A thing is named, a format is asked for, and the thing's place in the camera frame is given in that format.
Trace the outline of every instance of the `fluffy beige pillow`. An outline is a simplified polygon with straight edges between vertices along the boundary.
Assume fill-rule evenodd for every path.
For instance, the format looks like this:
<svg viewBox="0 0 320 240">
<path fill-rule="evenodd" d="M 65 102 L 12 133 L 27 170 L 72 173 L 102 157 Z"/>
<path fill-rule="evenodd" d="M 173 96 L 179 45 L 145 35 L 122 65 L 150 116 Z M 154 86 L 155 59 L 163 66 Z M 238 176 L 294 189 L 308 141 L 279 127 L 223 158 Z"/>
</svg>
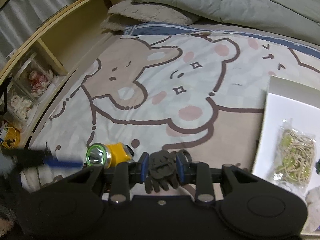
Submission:
<svg viewBox="0 0 320 240">
<path fill-rule="evenodd" d="M 131 0 L 126 0 L 109 8 L 108 18 L 101 23 L 101 28 L 124 30 L 126 25 L 135 25 L 132 19 L 140 22 L 165 22 L 191 25 L 200 18 L 198 15 L 164 4 L 135 3 L 131 2 Z"/>
</svg>

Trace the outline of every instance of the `curtain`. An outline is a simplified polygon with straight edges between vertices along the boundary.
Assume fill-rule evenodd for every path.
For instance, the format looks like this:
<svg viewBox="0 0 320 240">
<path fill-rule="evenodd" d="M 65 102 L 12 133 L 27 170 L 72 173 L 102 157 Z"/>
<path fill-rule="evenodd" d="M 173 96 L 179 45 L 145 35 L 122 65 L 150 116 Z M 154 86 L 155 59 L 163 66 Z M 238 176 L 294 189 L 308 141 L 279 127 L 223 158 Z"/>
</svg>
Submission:
<svg viewBox="0 0 320 240">
<path fill-rule="evenodd" d="M 50 16 L 77 0 L 10 0 L 0 10 L 0 70 Z"/>
</svg>

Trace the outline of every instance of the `bed sheet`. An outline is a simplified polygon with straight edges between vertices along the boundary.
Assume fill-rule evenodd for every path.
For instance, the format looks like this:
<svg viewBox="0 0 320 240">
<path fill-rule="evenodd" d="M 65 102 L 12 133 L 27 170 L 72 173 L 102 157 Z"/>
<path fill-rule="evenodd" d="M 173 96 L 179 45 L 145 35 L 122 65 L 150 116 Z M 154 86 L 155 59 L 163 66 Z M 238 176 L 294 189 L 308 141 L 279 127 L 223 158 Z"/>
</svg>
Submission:
<svg viewBox="0 0 320 240">
<path fill-rule="evenodd" d="M 143 152 L 184 148 L 211 167 L 250 170 L 269 76 L 320 89 L 319 66 L 318 50 L 263 35 L 124 35 L 73 85 L 32 147 L 84 161 L 90 144 L 121 141 L 136 160 Z M 38 179 L 29 170 L 23 183 L 36 189 L 38 181 L 72 172 L 43 167 Z"/>
</svg>

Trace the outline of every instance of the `brown cartoon bear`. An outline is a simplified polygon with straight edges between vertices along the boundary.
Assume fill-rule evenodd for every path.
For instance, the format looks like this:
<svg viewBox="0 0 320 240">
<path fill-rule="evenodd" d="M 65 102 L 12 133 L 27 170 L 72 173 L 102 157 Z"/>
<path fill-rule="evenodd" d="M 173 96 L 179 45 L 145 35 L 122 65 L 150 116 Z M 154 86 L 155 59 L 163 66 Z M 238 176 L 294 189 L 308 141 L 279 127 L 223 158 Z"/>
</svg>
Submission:
<svg viewBox="0 0 320 240">
<path fill-rule="evenodd" d="M 182 50 L 177 46 L 153 48 L 152 45 L 139 38 L 120 38 L 106 49 L 99 57 L 97 73 L 83 83 L 89 100 L 109 97 L 120 110 L 141 106 L 148 97 L 145 87 L 137 81 L 143 71 L 172 62 L 182 55 Z M 123 88 L 129 90 L 129 93 L 120 97 Z"/>
</svg>

